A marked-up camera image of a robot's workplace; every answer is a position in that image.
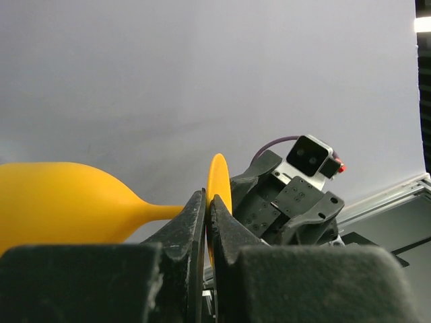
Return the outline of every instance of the metal frame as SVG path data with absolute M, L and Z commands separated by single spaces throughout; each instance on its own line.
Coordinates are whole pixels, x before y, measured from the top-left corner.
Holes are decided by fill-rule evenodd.
M 419 197 L 425 197 L 431 201 L 431 179 L 428 173 L 345 207 L 337 217 L 338 226 L 343 229 L 349 224 L 388 211 Z

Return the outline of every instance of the robotic hand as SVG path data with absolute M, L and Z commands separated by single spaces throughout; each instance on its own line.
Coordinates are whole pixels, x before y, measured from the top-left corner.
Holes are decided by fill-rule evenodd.
M 344 165 L 312 136 L 277 142 L 288 139 L 296 143 L 287 158 L 267 150 L 272 142 L 231 179 L 224 158 L 215 158 L 207 190 L 193 193 L 177 216 L 178 207 L 149 207 L 115 181 L 108 198 L 85 190 L 86 208 L 68 204 L 81 211 L 77 219 L 85 219 L 74 221 L 75 230 L 77 223 L 91 224 L 81 227 L 85 234 L 78 236 L 85 240 L 64 244 L 61 236 L 53 241 L 35 227 L 35 245 L 15 241 L 18 247 L 0 258 L 0 322 L 419 322 L 390 254 L 313 246 L 339 241 L 335 218 L 344 203 L 322 188 Z M 67 178 L 82 191 L 77 188 L 85 180 Z M 44 192 L 64 206 L 70 199 L 57 194 L 53 179 Z M 115 192 L 127 196 L 126 207 L 107 207 Z M 34 205 L 40 214 L 50 210 L 38 200 Z M 118 219 L 121 209 L 130 220 L 120 221 L 120 231 L 109 226 L 115 244 L 89 238 L 96 226 L 88 215 Z M 148 221 L 135 215 L 147 209 L 151 219 L 173 219 L 139 245 L 117 244 L 124 232 Z M 212 266 L 204 278 L 205 228 Z M 98 239 L 106 237 L 105 225 L 103 230 Z M 0 242 L 7 244 L 1 236 Z

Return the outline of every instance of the cable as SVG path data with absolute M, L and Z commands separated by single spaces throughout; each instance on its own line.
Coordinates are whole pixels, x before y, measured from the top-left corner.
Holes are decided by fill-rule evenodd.
M 277 145 L 278 143 L 284 143 L 286 141 L 298 140 L 299 137 L 300 136 L 287 136 L 287 137 L 282 137 L 282 138 L 279 138 L 276 140 L 272 140 L 271 142 L 267 143 L 265 146 L 263 146 L 262 148 L 260 148 L 256 152 L 255 156 L 251 160 L 251 164 L 253 164 L 256 161 L 256 159 L 259 158 L 259 156 L 262 155 L 263 152 L 265 150 L 267 150 L 268 148 L 270 148 L 274 145 Z M 339 159 L 338 154 L 335 151 L 333 152 L 332 156 L 334 157 L 334 159 Z

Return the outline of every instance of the yellow disc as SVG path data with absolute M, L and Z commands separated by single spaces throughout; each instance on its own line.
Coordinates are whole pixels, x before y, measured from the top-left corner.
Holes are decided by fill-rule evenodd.
M 232 214 L 232 194 L 230 192 L 229 169 L 224 156 L 218 153 L 214 156 L 209 167 L 208 185 L 207 185 L 207 218 L 210 219 L 209 206 L 215 195 L 219 195 L 223 200 L 226 208 Z M 213 250 L 211 241 L 207 239 L 209 261 L 213 265 Z

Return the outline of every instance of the black mechanical part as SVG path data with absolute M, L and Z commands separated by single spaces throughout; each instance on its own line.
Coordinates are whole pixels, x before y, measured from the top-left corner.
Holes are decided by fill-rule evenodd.
M 357 234 L 356 232 L 346 234 L 342 238 L 346 246 L 378 246 L 378 244 L 375 244 L 371 240 L 368 240 L 367 238 L 361 236 L 360 234 Z M 405 261 L 404 259 L 398 257 L 397 250 L 391 252 L 391 254 L 395 257 L 395 259 L 397 259 L 397 261 L 403 268 L 410 266 L 410 263 L 408 263 L 408 261 Z
M 201 318 L 205 251 L 205 191 L 193 194 L 183 211 L 142 242 L 163 245 L 160 272 L 163 286 L 151 322 L 195 323 Z
M 332 178 L 336 174 L 341 167 L 341 162 L 332 157 L 328 158 L 328 160 L 323 164 L 322 168 L 319 172 L 326 178 Z
M 232 212 L 234 216 L 238 213 L 239 207 L 244 207 L 256 197 L 256 189 L 258 187 L 263 186 L 268 188 L 261 192 L 264 194 L 264 199 L 267 198 L 266 194 L 272 194 L 273 196 L 277 194 L 278 188 L 282 187 L 283 184 L 279 184 L 279 181 L 273 178 L 271 173 L 282 161 L 283 159 L 279 155 L 267 150 L 244 173 L 230 179 Z
M 22 246 L 0 258 L 0 322 L 151 322 L 161 244 Z
M 307 136 L 300 136 L 286 161 L 308 177 L 313 177 L 327 161 L 329 154 L 329 150 L 317 142 Z
M 270 150 L 263 153 L 243 174 L 230 181 L 232 189 L 233 215 L 258 238 L 268 244 L 310 244 L 311 237 L 320 236 L 316 244 L 324 244 L 338 236 L 335 216 L 344 206 L 343 201 L 328 192 L 338 204 L 329 210 L 323 197 L 325 193 L 300 177 L 293 178 L 288 185 L 280 182 L 272 172 L 282 162 L 282 158 Z M 317 214 L 324 215 L 324 221 L 311 227 L 297 227 L 298 234 L 308 238 L 295 238 L 288 241 L 277 238 L 284 225 L 294 217 L 304 214 L 311 207 L 322 207 Z
M 218 196 L 211 216 L 218 322 L 420 322 L 383 249 L 263 246 Z
M 343 209 L 344 202 L 333 193 L 323 194 L 317 190 L 323 196 L 316 202 L 312 199 L 317 192 L 313 194 L 312 191 L 313 187 L 310 184 L 300 177 L 295 177 L 280 193 L 278 199 L 273 201 L 280 209 L 290 208 L 293 214 L 277 233 L 276 244 L 316 244 Z
M 241 225 L 227 210 L 218 195 L 211 203 L 211 224 L 207 230 L 209 240 L 213 246 L 213 280 L 215 290 L 215 314 L 218 322 L 233 322 L 236 308 L 243 305 L 241 300 L 235 299 L 232 292 L 235 289 L 244 289 L 244 281 L 232 275 L 234 266 L 241 248 L 250 246 L 264 246 L 270 248 Z
M 202 298 L 202 318 L 200 323 L 214 323 L 216 320 L 216 309 L 214 308 L 214 289 L 204 290 Z

